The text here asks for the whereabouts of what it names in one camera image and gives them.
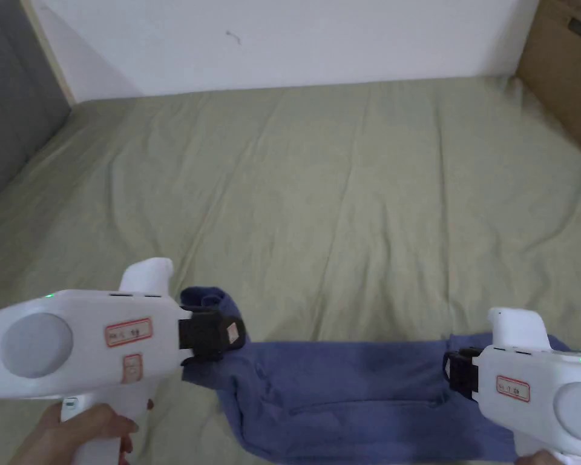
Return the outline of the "person's right hand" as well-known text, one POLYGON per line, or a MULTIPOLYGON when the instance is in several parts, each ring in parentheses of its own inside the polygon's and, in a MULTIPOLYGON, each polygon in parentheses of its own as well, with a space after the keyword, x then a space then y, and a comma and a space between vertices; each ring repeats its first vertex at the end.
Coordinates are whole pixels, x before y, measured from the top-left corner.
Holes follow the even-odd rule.
POLYGON ((547 450, 540 450, 532 455, 519 457, 515 465, 563 465, 554 455, 547 450))

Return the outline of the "person's left hand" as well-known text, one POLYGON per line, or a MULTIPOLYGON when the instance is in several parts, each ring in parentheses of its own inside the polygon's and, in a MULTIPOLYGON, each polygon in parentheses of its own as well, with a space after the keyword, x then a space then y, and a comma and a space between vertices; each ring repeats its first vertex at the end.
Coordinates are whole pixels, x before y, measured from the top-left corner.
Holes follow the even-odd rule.
POLYGON ((138 425, 105 404, 61 422, 62 405, 52 404, 17 448, 9 464, 71 464, 77 450, 95 439, 119 439, 117 464, 128 464, 133 451, 131 434, 138 425))

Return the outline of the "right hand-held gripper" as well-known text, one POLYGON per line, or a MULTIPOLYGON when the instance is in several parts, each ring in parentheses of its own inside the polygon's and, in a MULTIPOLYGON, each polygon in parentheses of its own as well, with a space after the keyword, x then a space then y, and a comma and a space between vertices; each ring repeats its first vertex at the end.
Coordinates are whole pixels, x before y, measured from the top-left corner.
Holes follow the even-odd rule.
POLYGON ((491 345, 444 353, 449 388, 511 431, 518 456, 581 464, 581 352, 553 349, 537 312, 492 308, 488 318, 491 345))

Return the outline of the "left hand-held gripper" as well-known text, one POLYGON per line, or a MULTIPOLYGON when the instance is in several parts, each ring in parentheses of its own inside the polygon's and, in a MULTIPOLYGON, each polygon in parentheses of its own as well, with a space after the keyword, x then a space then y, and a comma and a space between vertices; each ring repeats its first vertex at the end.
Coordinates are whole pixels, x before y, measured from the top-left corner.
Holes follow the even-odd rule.
POLYGON ((192 357, 241 350, 244 321, 182 308, 170 259, 129 266, 116 291, 63 290, 0 310, 0 399, 60 399, 61 420, 98 404, 138 420, 192 357))

